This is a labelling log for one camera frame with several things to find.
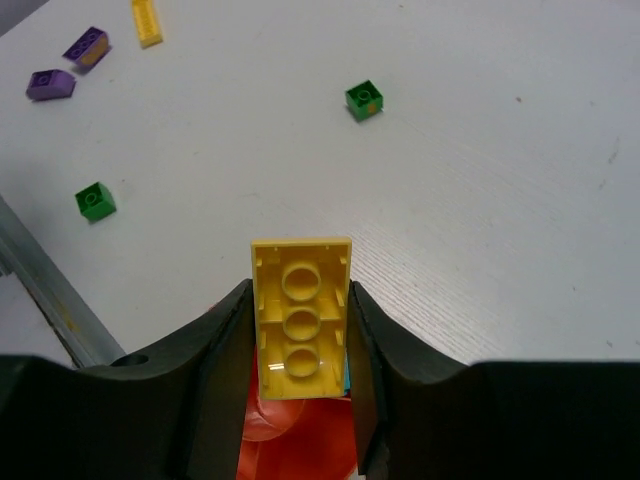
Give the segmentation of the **green lego brick near front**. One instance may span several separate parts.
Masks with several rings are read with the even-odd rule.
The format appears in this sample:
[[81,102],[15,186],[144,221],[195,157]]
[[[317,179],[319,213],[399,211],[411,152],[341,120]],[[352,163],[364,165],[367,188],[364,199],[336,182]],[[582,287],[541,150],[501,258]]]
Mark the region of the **green lego brick near front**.
[[101,182],[84,188],[75,194],[80,214],[90,223],[96,223],[117,211],[109,189]]

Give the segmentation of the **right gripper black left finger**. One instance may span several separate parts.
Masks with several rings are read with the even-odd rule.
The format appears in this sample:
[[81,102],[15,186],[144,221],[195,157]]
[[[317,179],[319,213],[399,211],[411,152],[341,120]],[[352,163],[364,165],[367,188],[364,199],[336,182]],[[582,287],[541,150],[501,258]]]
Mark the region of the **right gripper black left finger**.
[[5,479],[232,479],[254,356],[253,289],[109,365],[1,359]]

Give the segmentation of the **light purple sloped lego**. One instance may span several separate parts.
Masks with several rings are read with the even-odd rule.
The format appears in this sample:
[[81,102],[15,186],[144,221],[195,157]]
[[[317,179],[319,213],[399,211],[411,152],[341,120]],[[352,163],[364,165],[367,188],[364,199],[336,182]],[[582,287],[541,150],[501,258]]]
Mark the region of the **light purple sloped lego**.
[[75,77],[66,71],[36,71],[31,75],[25,94],[31,101],[68,98],[72,96],[75,85]]

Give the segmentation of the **green square lego brick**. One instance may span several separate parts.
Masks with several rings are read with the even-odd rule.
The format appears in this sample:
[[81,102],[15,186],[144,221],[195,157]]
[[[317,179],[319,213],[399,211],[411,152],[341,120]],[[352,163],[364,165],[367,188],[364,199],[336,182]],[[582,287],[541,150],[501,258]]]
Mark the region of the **green square lego brick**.
[[384,97],[370,80],[346,90],[345,101],[349,113],[357,122],[377,115],[384,108]]

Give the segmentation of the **small cyan lego brick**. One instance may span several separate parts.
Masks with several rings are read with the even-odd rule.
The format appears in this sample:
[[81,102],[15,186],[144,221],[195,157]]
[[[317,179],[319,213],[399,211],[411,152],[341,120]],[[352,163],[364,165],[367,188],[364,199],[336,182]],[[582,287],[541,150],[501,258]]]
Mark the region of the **small cyan lego brick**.
[[344,372],[343,372],[343,395],[344,396],[350,393],[350,388],[351,388],[351,382],[350,382],[349,362],[348,362],[348,358],[345,357]]

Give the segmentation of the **purple lego piece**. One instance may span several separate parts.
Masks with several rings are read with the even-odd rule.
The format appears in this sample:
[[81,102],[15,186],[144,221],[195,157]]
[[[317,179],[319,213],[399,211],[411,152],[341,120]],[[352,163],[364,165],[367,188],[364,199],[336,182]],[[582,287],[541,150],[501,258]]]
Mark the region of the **purple lego piece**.
[[106,31],[89,27],[62,55],[79,71],[86,72],[109,52],[110,42]]

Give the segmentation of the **aluminium front table rail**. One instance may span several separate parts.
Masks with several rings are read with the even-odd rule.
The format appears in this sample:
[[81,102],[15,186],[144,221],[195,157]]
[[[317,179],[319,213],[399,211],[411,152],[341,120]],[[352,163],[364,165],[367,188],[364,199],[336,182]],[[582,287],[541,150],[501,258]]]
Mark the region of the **aluminium front table rail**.
[[1,202],[1,272],[17,275],[75,365],[109,365],[125,355],[6,201]]

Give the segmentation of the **yellow long flat lego plate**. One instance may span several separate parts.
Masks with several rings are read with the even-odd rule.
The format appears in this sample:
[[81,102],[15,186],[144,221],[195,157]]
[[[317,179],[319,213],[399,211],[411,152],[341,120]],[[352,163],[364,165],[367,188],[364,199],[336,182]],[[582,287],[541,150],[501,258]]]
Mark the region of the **yellow long flat lego plate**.
[[132,0],[132,15],[142,49],[163,42],[162,30],[152,0]]

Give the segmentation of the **orange divided round container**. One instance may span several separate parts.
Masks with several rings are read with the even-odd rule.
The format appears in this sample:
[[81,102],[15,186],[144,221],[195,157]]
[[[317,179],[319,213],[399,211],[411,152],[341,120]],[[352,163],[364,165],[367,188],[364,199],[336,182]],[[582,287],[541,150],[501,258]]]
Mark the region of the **orange divided round container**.
[[238,479],[349,479],[357,473],[351,396],[264,400],[258,366],[246,404]]

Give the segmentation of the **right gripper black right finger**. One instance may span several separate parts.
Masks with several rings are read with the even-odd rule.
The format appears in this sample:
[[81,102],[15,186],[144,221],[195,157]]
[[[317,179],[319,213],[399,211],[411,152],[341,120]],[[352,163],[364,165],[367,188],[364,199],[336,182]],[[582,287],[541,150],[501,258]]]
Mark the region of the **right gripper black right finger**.
[[359,283],[347,351],[359,472],[369,479],[635,479],[635,362],[458,362]]

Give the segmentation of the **yellow 2x3 lego brick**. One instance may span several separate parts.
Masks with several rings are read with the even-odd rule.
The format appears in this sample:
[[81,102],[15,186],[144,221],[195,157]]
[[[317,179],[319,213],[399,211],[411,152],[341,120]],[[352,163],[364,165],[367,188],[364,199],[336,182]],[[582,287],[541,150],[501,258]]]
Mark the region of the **yellow 2x3 lego brick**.
[[344,395],[351,249],[348,237],[251,242],[263,399]]

